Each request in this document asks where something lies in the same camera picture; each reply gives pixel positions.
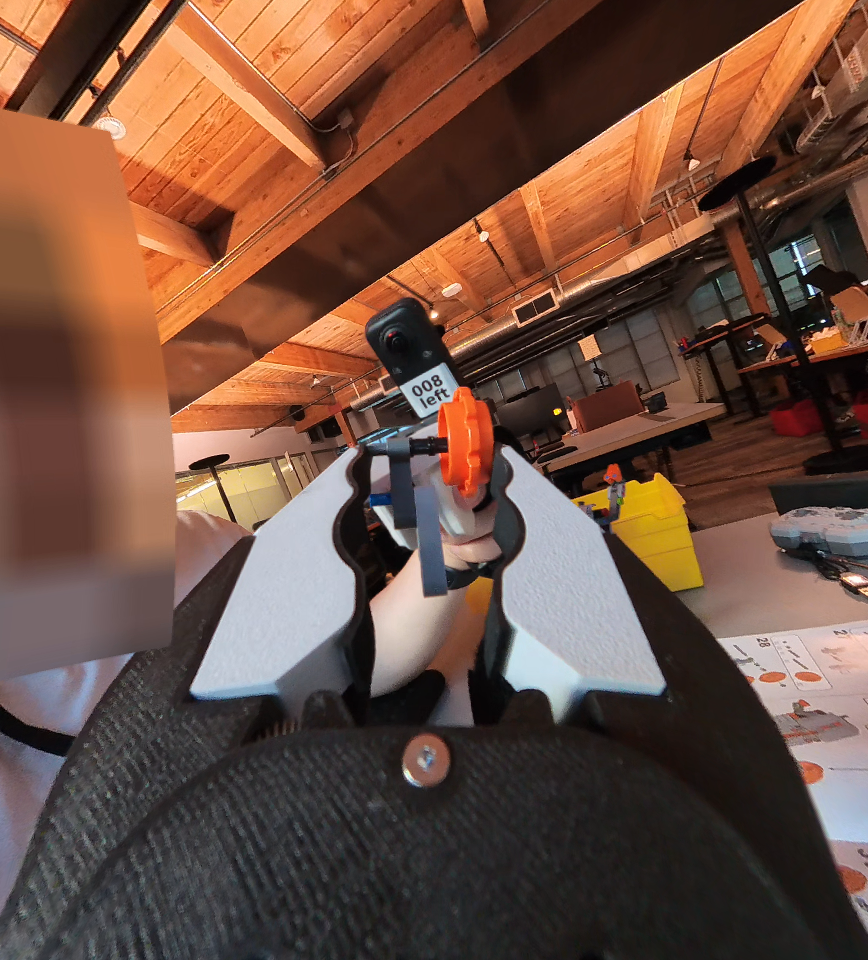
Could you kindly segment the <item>open instruction booklet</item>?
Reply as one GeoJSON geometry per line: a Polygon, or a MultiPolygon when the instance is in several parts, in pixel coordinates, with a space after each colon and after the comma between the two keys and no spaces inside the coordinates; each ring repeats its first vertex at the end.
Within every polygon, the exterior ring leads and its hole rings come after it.
{"type": "Polygon", "coordinates": [[[868,620],[718,642],[797,763],[868,934],[868,620]]]}

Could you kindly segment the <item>orange gear with grey beam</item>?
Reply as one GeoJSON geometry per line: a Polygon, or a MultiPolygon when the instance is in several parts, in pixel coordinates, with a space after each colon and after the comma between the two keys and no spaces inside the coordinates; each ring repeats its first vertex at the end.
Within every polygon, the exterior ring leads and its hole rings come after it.
{"type": "Polygon", "coordinates": [[[446,595],[452,576],[442,536],[475,539],[476,515],[489,492],[495,458],[489,407],[458,388],[434,424],[365,449],[369,509],[397,544],[416,552],[423,595],[446,595]]]}

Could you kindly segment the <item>yellow storage bin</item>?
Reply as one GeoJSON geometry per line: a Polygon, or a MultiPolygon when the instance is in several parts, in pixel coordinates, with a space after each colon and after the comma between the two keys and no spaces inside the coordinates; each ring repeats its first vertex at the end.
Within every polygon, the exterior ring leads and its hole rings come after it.
{"type": "Polygon", "coordinates": [[[684,498],[663,474],[655,473],[649,482],[627,482],[616,512],[611,512],[608,487],[572,501],[596,522],[609,524],[671,592],[704,586],[684,498]]]}

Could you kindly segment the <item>black monitor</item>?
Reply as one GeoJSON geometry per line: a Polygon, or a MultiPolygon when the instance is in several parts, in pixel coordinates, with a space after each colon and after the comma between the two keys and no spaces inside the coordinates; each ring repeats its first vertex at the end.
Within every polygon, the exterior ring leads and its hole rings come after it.
{"type": "Polygon", "coordinates": [[[495,405],[498,423],[517,438],[560,438],[571,429],[561,391],[551,384],[495,405]]]}

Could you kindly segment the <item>grey and orange robot model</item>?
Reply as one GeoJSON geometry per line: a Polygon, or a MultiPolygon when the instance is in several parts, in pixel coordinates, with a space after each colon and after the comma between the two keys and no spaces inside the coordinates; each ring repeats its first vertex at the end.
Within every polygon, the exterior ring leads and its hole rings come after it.
{"type": "Polygon", "coordinates": [[[603,531],[611,532],[613,524],[620,518],[621,507],[625,501],[626,483],[620,465],[617,463],[608,466],[603,479],[608,484],[606,506],[598,506],[591,496],[579,497],[573,502],[603,531]]]}

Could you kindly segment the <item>grey table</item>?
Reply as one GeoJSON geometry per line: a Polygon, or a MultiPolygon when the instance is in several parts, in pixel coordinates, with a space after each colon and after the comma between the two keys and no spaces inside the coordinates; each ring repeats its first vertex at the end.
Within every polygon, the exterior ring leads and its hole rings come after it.
{"type": "Polygon", "coordinates": [[[709,442],[711,421],[724,415],[722,403],[671,403],[658,414],[631,415],[568,438],[552,459],[537,462],[535,469],[569,487],[577,486],[611,464],[623,465],[648,453],[709,442]]]}

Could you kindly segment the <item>white air vent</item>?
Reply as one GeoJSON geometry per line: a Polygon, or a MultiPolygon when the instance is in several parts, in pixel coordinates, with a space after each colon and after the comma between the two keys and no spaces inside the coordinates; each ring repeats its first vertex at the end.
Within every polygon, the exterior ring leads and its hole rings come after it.
{"type": "Polygon", "coordinates": [[[549,288],[530,299],[518,301],[512,306],[512,318],[518,328],[526,327],[540,318],[555,313],[560,307],[558,292],[549,288]]]}

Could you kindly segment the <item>grey battery box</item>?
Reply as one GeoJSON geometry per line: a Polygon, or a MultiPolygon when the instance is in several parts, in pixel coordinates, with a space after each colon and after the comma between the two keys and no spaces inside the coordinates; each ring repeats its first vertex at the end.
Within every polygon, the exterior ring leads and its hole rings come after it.
{"type": "Polygon", "coordinates": [[[803,507],[789,510],[770,526],[774,544],[784,550],[816,549],[826,554],[868,557],[868,509],[803,507]]]}

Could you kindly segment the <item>person's left hand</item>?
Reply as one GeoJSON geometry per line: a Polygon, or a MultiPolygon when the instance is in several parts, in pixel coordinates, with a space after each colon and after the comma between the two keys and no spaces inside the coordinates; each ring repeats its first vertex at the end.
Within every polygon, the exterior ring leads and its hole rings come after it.
{"type": "Polygon", "coordinates": [[[418,552],[369,602],[375,655],[370,695],[405,687],[428,669],[451,679],[474,664],[483,637],[493,580],[427,597],[418,552]]]}

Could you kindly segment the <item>metal duct pipe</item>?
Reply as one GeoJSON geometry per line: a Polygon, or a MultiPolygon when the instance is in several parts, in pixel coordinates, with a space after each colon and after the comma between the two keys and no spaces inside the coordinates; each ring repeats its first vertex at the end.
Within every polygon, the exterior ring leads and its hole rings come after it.
{"type": "Polygon", "coordinates": [[[451,356],[470,385],[493,380],[529,355],[554,349],[602,319],[620,318],[658,297],[646,287],[659,283],[672,260],[685,258],[738,219],[739,204],[731,193],[686,225],[570,282],[553,311],[523,325],[514,318],[500,321],[453,345],[451,356]]]}

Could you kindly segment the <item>wooden worktable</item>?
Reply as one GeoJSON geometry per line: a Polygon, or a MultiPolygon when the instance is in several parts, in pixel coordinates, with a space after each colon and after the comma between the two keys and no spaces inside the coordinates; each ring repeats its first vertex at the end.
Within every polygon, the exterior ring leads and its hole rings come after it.
{"type": "MultiPolygon", "coordinates": [[[[855,400],[868,402],[868,342],[809,355],[808,360],[812,376],[836,410],[846,409],[855,400]]],[[[765,409],[810,395],[793,355],[742,367],[738,376],[765,409]]]]}

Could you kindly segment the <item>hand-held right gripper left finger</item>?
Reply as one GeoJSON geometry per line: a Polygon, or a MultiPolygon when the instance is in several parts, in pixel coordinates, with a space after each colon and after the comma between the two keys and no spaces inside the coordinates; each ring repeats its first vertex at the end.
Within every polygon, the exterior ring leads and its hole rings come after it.
{"type": "Polygon", "coordinates": [[[308,697],[340,694],[364,722],[375,629],[357,555],[371,456],[349,448],[254,535],[190,686],[200,701],[272,695],[299,719],[308,697]]]}

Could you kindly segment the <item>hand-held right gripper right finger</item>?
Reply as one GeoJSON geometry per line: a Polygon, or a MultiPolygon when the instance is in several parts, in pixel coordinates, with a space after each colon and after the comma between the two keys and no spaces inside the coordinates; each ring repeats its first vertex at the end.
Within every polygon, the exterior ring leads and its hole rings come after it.
{"type": "Polygon", "coordinates": [[[601,527],[511,447],[489,490],[500,557],[469,674],[475,725],[513,696],[542,693],[563,722],[591,691],[661,695],[667,682],[601,527]]]}

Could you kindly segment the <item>black case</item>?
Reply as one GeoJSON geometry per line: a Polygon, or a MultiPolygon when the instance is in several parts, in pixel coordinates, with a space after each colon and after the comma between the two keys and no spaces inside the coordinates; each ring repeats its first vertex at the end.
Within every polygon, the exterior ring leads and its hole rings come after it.
{"type": "Polygon", "coordinates": [[[868,510],[868,471],[791,478],[768,491],[779,515],[802,508],[868,510]]]}

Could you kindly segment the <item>black floor lamp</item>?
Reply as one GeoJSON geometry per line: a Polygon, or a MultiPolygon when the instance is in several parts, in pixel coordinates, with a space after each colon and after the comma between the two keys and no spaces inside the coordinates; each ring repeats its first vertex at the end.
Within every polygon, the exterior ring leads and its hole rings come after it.
{"type": "Polygon", "coordinates": [[[190,462],[188,464],[188,471],[191,473],[199,473],[204,471],[210,473],[229,520],[233,523],[237,523],[236,513],[232,506],[231,500],[226,493],[219,474],[219,468],[225,463],[229,462],[230,459],[231,455],[227,453],[212,454],[207,457],[200,458],[194,462],[190,462]]]}

